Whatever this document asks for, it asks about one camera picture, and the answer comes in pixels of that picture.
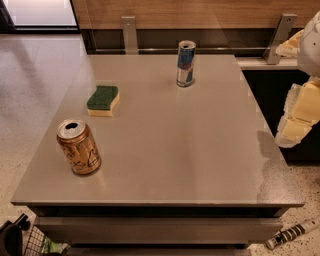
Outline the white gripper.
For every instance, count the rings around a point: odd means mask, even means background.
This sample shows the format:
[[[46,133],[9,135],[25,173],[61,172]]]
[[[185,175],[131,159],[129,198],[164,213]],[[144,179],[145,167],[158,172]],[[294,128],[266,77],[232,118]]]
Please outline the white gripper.
[[[276,48],[276,54],[297,58],[299,69],[320,76],[320,11],[300,30]],[[299,144],[320,121],[320,79],[293,84],[284,104],[275,141],[281,148]]]

